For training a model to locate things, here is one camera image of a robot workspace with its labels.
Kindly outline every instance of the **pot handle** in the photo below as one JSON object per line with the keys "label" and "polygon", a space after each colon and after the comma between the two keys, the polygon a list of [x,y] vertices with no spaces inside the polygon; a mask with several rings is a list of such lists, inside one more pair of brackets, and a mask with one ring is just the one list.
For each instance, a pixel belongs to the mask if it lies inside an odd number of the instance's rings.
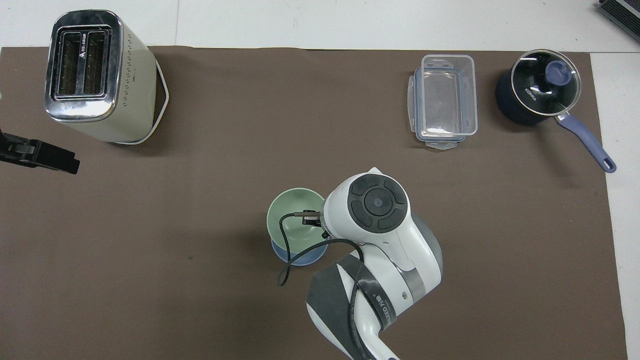
{"label": "pot handle", "polygon": [[596,159],[596,162],[600,165],[602,170],[608,173],[616,171],[616,163],[614,163],[607,152],[604,151],[598,139],[593,136],[591,131],[589,131],[589,129],[581,123],[577,117],[574,117],[569,113],[564,113],[556,116],[556,121],[558,125],[571,131],[575,136],[578,136],[593,158]]}

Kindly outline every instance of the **container lid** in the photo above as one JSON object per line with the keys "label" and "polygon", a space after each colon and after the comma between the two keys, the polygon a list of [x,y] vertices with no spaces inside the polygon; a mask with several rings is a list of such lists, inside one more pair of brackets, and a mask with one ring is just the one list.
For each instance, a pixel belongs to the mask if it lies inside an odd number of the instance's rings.
{"label": "container lid", "polygon": [[547,116],[567,112],[580,95],[580,76],[561,53],[538,49],[523,54],[511,69],[511,88],[528,110]]}
{"label": "container lid", "polygon": [[416,135],[422,141],[476,133],[476,70],[470,56],[426,55],[415,86]]}

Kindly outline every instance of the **white surface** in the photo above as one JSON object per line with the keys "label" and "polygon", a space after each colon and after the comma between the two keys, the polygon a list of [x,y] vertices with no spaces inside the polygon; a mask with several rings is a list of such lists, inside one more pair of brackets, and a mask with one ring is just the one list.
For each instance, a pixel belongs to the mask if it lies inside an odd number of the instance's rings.
{"label": "white surface", "polygon": [[640,359],[640,43],[597,0],[0,0],[0,47],[48,46],[70,10],[113,10],[147,45],[592,53],[629,359]]}
{"label": "white surface", "polygon": [[602,142],[618,170],[607,174],[629,359],[640,359],[640,54],[592,54]]}

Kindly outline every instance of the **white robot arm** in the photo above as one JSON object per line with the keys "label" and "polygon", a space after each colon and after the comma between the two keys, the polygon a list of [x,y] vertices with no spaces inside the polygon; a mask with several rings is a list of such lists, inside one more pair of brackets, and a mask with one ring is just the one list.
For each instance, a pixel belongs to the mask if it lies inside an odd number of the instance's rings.
{"label": "white robot arm", "polygon": [[397,359],[378,333],[440,283],[436,238],[411,213],[402,186],[376,168],[329,194],[320,222],[332,238],[362,244],[364,264],[352,252],[314,275],[313,323],[351,359]]}

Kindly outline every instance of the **brown mat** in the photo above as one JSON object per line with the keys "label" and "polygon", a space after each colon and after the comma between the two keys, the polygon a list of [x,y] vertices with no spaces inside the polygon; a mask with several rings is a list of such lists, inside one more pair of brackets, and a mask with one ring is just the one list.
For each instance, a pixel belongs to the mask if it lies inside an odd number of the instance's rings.
{"label": "brown mat", "polygon": [[[171,102],[128,147],[47,117],[47,49],[2,49],[2,130],[81,165],[0,163],[0,358],[345,358],[305,297],[348,247],[277,288],[266,210],[285,189],[327,196],[373,166],[444,255],[441,285],[381,333],[398,356],[626,358],[604,173],[552,120],[501,115],[493,89],[519,53],[466,52],[479,131],[435,152],[410,133],[406,86],[423,55],[448,51],[152,50]],[[568,56],[584,80],[572,113],[599,137],[589,55]]]}

